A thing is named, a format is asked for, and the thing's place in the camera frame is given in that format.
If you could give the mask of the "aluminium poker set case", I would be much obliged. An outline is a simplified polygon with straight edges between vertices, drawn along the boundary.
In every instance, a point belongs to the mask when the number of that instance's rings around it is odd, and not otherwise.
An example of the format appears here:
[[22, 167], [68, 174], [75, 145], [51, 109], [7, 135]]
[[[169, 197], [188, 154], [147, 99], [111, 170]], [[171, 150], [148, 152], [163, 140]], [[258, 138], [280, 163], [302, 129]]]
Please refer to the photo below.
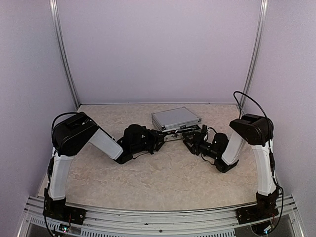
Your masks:
[[202, 118], [186, 107], [155, 112], [151, 117], [155, 130], [165, 134], [165, 142], [180, 140], [186, 132], [201, 131]]

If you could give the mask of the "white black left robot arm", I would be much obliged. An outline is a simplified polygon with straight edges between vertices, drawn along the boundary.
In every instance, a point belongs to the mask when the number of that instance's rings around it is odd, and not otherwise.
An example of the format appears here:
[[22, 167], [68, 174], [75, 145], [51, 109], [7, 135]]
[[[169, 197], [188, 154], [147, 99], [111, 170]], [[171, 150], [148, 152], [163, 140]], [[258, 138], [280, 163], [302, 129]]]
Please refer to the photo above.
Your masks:
[[43, 215], [65, 221], [82, 218], [85, 210], [66, 206], [66, 182], [71, 163], [87, 143], [92, 144], [118, 164], [134, 159], [134, 154], [153, 154], [164, 144], [165, 135], [145, 126], [132, 124], [123, 137], [115, 140], [84, 112], [67, 112], [68, 118], [52, 122], [52, 157], [47, 169], [48, 184], [44, 190]]

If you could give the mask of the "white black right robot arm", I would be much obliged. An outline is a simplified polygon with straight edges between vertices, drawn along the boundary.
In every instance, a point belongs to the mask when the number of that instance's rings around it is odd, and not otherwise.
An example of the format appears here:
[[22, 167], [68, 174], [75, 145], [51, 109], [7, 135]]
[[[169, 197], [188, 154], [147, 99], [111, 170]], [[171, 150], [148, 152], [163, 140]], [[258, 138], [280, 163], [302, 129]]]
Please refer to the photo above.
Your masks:
[[244, 149], [253, 153], [257, 169], [256, 202], [236, 210], [240, 223], [281, 216], [283, 208], [277, 207], [277, 199], [284, 197], [283, 188], [276, 178], [276, 163], [273, 152], [274, 124], [262, 107], [262, 115], [243, 114], [229, 124], [232, 134], [216, 132], [208, 142], [209, 127], [203, 125], [200, 132], [186, 132], [182, 141], [196, 156], [212, 158], [212, 165], [221, 173], [235, 168]]

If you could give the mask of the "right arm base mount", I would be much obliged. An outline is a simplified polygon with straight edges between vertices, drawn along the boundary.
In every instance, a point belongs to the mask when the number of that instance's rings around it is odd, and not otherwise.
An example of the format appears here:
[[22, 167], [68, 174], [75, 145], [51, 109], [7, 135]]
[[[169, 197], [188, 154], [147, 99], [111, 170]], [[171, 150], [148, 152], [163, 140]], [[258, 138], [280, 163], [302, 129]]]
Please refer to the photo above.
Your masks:
[[236, 215], [239, 225], [260, 220], [257, 205], [238, 208]]

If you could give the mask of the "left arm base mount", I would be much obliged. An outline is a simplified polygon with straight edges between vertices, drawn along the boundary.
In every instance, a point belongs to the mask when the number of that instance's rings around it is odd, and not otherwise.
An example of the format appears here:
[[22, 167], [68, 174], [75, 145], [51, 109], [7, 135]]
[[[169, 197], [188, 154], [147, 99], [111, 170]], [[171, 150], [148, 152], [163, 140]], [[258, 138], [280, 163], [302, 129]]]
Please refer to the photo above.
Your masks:
[[86, 210], [67, 205], [55, 205], [45, 207], [43, 215], [69, 224], [83, 225]]

